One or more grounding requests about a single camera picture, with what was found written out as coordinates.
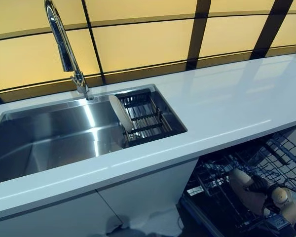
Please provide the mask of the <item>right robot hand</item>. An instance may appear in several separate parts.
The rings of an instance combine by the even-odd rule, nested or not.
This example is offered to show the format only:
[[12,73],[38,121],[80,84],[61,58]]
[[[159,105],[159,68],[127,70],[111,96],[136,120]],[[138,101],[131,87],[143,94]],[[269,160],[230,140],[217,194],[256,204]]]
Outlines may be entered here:
[[267,179],[258,175],[253,175],[251,178],[253,180],[253,183],[244,187],[246,191],[262,193],[267,197],[270,197],[273,191],[278,188],[277,184],[271,183]]

